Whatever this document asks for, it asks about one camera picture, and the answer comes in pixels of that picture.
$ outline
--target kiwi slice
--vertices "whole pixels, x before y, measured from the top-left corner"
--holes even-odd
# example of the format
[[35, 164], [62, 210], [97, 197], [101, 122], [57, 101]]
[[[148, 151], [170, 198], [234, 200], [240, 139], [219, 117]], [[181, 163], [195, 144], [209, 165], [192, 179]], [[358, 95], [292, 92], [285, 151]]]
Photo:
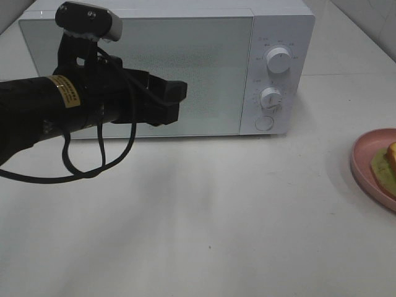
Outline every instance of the kiwi slice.
[[371, 171], [378, 186], [396, 197], [396, 174], [390, 167], [386, 157], [386, 148], [380, 149], [371, 160]]

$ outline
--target black cable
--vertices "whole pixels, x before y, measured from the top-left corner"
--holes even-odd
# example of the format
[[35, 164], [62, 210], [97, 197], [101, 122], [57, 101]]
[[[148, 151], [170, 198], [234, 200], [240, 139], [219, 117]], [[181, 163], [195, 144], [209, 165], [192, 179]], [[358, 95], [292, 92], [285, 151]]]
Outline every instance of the black cable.
[[103, 135], [101, 134], [101, 128], [100, 131], [98, 130], [98, 141], [100, 144], [100, 149], [101, 149], [101, 153], [102, 153], [102, 166], [99, 168], [95, 168], [93, 170], [87, 171], [87, 172], [81, 172], [79, 171], [77, 168], [74, 167], [74, 165], [71, 163], [70, 158], [69, 158], [69, 154], [68, 154], [68, 150], [69, 150], [69, 145], [70, 145], [70, 132], [63, 130], [63, 136], [65, 138], [65, 143], [64, 143], [64, 147], [62, 150], [62, 159], [65, 163], [65, 166], [67, 169], [72, 169], [72, 167], [74, 167], [75, 170], [77, 170], [80, 173], [83, 173], [84, 175], [86, 175], [86, 177], [81, 177], [81, 174], [74, 174], [71, 176], [62, 176], [59, 178], [39, 178], [39, 177], [35, 177], [35, 176], [27, 176], [27, 175], [23, 175], [23, 174], [18, 174], [18, 173], [13, 173], [10, 171], [6, 171], [6, 170], [2, 170], [0, 169], [0, 176], [2, 176], [3, 178], [9, 178], [9, 179], [13, 179], [16, 181], [22, 181], [25, 183], [35, 183], [35, 184], [59, 184], [59, 183], [68, 183], [71, 181], [77, 181], [79, 179], [82, 178], [91, 178], [94, 176], [97, 176], [98, 174], [100, 174], [101, 172], [110, 169], [114, 166], [116, 166], [118, 163], [120, 163], [126, 156], [127, 154], [131, 151], [131, 148], [133, 146], [133, 143], [135, 141], [135, 136], [136, 136], [136, 101], [135, 101], [135, 91], [132, 88], [132, 84], [130, 81], [130, 77], [129, 74], [123, 69], [121, 68], [118, 64], [116, 64], [111, 56], [106, 53], [105, 51], [103, 51], [101, 48], [98, 48], [98, 52], [105, 57], [108, 62], [116, 69], [116, 71], [120, 74], [120, 76], [123, 78], [123, 80], [125, 81], [127, 88], [128, 88], [128, 92], [129, 92], [129, 98], [131, 101], [131, 118], [132, 118], [132, 124], [131, 124], [131, 133], [129, 136], [129, 140], [128, 143], [126, 145], [126, 148], [124, 149], [124, 151], [120, 154], [120, 156], [118, 158], [116, 158], [115, 160], [113, 160], [112, 162], [103, 165], [103, 160], [105, 160], [105, 155], [103, 154], [104, 150], [104, 141], [103, 141]]

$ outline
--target microwave oven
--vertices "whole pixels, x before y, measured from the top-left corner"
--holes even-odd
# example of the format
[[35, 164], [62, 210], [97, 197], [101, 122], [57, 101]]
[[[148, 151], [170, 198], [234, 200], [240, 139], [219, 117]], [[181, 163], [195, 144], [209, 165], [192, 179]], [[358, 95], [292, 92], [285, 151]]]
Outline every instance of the microwave oven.
[[[36, 0], [19, 19], [38, 75], [57, 65], [63, 1]], [[302, 0], [85, 0], [123, 20], [118, 42], [100, 42], [124, 67], [188, 84], [176, 123], [138, 124], [137, 136], [283, 134], [315, 18]], [[105, 124], [104, 137], [130, 125]], [[73, 134], [96, 137], [96, 129]]]

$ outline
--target white knob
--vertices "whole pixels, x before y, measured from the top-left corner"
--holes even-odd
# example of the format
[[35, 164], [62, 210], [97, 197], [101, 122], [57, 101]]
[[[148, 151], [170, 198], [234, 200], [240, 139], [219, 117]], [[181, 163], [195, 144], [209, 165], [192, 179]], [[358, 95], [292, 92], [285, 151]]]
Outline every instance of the white knob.
[[268, 131], [273, 127], [273, 118], [270, 116], [262, 116], [256, 120], [256, 129], [260, 131]]
[[282, 102], [282, 94], [277, 88], [266, 88], [261, 92], [260, 104], [263, 108], [269, 108]]
[[273, 48], [267, 54], [268, 69], [273, 73], [282, 73], [290, 68], [291, 54], [287, 48]]

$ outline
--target white table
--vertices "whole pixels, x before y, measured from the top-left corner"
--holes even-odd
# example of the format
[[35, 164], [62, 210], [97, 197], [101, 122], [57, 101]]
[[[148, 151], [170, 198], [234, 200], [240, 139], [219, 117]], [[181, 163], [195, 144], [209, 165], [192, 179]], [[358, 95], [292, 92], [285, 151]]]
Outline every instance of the white table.
[[[0, 36], [2, 79], [35, 75], [20, 37], [15, 25]], [[395, 81], [395, 63], [328, 3], [287, 136], [139, 139], [92, 180], [1, 179], [0, 295], [395, 296], [396, 215], [348, 163], [360, 134], [396, 125]], [[109, 155], [125, 143], [108, 141]], [[64, 174], [61, 146], [5, 168]], [[71, 155], [99, 162], [94, 141]]]

